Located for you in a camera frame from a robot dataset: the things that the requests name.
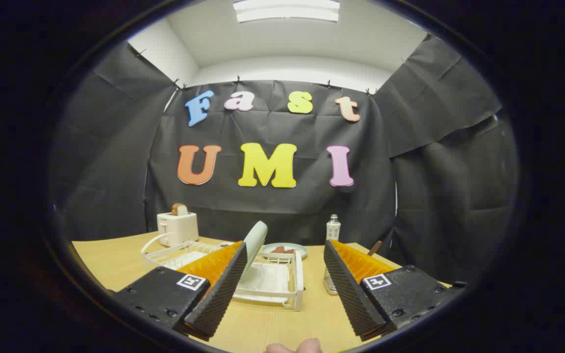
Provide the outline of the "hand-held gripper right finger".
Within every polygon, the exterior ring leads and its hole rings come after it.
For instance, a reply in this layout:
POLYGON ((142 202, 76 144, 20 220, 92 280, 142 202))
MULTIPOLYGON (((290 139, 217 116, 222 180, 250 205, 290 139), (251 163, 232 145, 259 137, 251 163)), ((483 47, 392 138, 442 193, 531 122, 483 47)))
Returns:
POLYGON ((356 336, 386 335, 428 316, 459 295, 466 283, 444 286, 414 265, 393 268, 336 240, 324 262, 356 336))

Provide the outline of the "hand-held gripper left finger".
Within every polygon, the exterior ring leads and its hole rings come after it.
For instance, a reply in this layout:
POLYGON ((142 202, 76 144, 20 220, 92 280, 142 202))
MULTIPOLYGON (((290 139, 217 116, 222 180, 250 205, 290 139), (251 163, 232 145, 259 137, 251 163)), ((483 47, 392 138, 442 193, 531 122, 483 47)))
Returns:
POLYGON ((247 264, 238 241, 177 270, 157 266, 113 296, 143 320, 209 340, 218 329, 247 264))

